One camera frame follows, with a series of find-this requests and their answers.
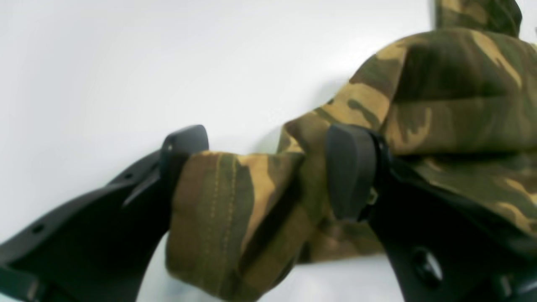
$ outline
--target white background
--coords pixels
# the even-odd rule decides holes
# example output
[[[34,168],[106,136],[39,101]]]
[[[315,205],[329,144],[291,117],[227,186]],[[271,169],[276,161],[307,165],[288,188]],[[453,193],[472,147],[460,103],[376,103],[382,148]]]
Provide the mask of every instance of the white background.
[[[537,2],[519,0],[536,42]],[[179,128],[275,151],[372,54],[431,29],[428,0],[1,0],[0,242]],[[163,243],[138,301],[211,301]],[[0,297],[0,301],[9,301]],[[384,257],[298,267],[263,301],[402,301]]]

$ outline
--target black plastic part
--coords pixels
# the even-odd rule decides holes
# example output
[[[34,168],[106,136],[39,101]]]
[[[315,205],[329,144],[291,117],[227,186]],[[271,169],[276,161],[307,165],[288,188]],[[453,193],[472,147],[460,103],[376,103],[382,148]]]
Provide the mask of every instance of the black plastic part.
[[[161,171],[177,177],[191,154],[208,148],[199,127],[166,140],[174,148],[144,157],[107,186],[63,204],[2,244],[0,282],[10,281],[0,292],[31,302],[135,301],[170,224]],[[161,154],[166,161],[159,161]],[[169,159],[179,163],[168,169]]]
[[[161,148],[160,176],[164,193],[171,198],[188,154],[209,150],[207,131],[202,125],[191,126],[168,135]]]
[[[365,135],[375,142],[373,156],[362,156],[370,152],[336,151],[339,146],[346,150],[349,145],[370,150]],[[359,185],[373,183],[378,193],[374,204],[363,207],[364,197],[349,201],[348,193],[336,192],[350,191],[341,189],[344,173],[329,174],[331,203],[359,205],[354,209],[361,212],[352,216],[367,221],[382,242],[407,302],[522,302],[535,297],[534,238],[479,204],[430,185],[406,163],[392,157],[386,142],[376,133],[333,125],[327,141],[331,145],[327,146],[328,166],[343,169],[346,163],[366,161],[379,167],[373,181],[370,173],[353,174],[358,175],[353,182]]]
[[[375,141],[355,126],[337,124],[326,136],[327,177],[333,179],[329,191],[334,215],[338,219],[356,221],[367,207],[370,189],[375,180],[377,162]]]

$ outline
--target clamp jaw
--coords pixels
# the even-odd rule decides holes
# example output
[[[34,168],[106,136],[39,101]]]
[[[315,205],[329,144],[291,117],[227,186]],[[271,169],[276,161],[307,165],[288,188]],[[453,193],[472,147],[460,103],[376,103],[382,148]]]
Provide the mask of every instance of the clamp jaw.
[[[188,157],[209,148],[203,126],[161,148],[105,187],[67,202],[0,245],[0,292],[28,302],[133,302],[162,236]]]
[[[430,185],[378,134],[332,125],[326,162],[336,217],[371,226],[407,302],[537,300],[536,240]]]

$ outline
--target stitching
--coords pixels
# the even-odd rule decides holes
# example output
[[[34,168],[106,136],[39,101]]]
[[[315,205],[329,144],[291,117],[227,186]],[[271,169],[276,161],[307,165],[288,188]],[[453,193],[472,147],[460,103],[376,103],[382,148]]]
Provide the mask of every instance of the stitching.
[[[231,170],[232,170],[232,177],[231,177],[231,197],[230,197],[230,200],[229,200],[229,204],[228,204],[228,224],[227,224],[227,227],[226,227],[226,234],[224,236],[224,249],[223,249],[223,253],[222,253],[222,256],[223,256],[223,261],[222,261],[222,276],[220,278],[220,282],[219,282],[219,289],[218,289],[218,292],[220,292],[221,288],[222,288],[222,283],[223,283],[223,280],[224,280],[224,274],[226,273],[226,266],[228,264],[228,258],[227,258],[227,253],[228,253],[228,246],[229,246],[229,236],[230,236],[230,233],[231,233],[231,225],[233,223],[233,212],[235,211],[235,182],[236,182],[236,179],[237,179],[237,167],[235,166],[235,161],[236,159],[233,158],[232,162],[231,162]]]
[[[205,250],[204,250],[204,256],[203,256],[203,262],[201,264],[201,280],[200,280],[201,286],[205,285],[205,276],[206,276],[205,271],[207,270],[207,259],[209,259],[209,251],[211,247],[211,237],[212,237],[212,231],[213,231],[213,221],[214,221],[214,216],[215,216],[216,200],[218,199],[218,193],[219,193],[221,159],[222,159],[222,155],[218,155],[218,159],[216,161],[213,200],[211,203],[211,212],[209,216],[210,220],[209,220],[209,226],[207,227],[207,237],[206,237],[205,244],[204,244]]]

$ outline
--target camouflage fabric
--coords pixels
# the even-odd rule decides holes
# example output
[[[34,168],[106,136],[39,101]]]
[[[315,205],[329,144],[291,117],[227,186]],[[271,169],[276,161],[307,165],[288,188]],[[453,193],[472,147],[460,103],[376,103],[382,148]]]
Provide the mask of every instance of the camouflage fabric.
[[[382,133],[432,184],[537,234],[537,48],[513,0],[437,0],[437,28],[368,59],[335,97],[284,125],[276,154],[204,152],[173,198],[166,265],[225,300],[256,300],[296,263],[381,253],[331,212],[333,123]]]

